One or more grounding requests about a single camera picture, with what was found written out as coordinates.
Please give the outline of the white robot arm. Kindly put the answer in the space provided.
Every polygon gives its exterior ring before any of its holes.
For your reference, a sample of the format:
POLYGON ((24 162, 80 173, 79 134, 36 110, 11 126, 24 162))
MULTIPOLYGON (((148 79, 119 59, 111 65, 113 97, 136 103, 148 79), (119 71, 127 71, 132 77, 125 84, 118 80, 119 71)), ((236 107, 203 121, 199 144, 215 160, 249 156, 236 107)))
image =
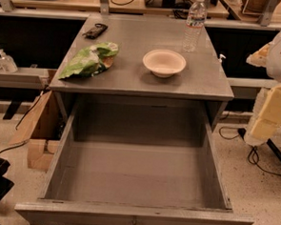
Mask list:
POLYGON ((248 56, 246 62, 255 67, 266 68, 266 73, 278 84, 271 89, 262 88, 256 96, 244 140, 252 146, 268 141, 281 127, 281 31, 255 53, 248 56))

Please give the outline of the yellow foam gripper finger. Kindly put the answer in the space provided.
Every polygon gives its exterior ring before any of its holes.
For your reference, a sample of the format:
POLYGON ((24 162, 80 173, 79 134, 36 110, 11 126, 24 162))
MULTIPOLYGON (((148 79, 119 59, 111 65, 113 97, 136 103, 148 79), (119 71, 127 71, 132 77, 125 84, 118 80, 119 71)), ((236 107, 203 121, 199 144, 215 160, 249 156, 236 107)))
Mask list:
POLYGON ((262 89, 256 96, 244 140, 252 146, 260 146, 281 127, 281 85, 262 89))
POLYGON ((250 54, 246 59, 246 62, 255 67, 265 68, 267 65, 267 54, 269 53, 269 50, 270 44, 267 43, 255 53, 250 54))

